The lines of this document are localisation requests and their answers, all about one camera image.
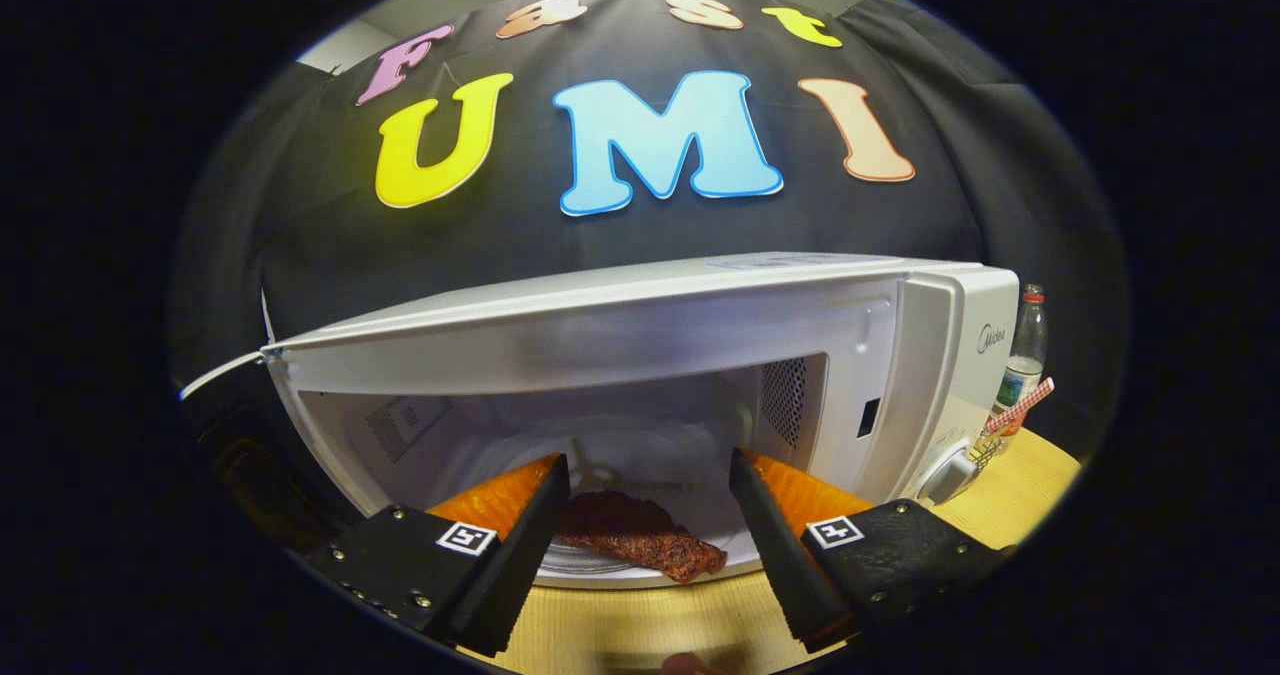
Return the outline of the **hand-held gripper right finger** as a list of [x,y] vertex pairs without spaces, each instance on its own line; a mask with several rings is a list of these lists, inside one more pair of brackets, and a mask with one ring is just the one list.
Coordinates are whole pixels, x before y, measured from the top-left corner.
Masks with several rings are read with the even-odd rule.
[[1006,561],[914,500],[868,506],[750,450],[731,455],[730,491],[788,630],[810,653],[899,629]]

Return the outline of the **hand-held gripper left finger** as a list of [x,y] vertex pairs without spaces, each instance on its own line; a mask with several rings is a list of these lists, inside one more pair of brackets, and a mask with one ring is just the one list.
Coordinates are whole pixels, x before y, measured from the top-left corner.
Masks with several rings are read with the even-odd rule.
[[509,643],[570,498],[563,453],[530,466],[532,492],[506,534],[389,505],[305,553],[303,567],[394,625],[492,657]]

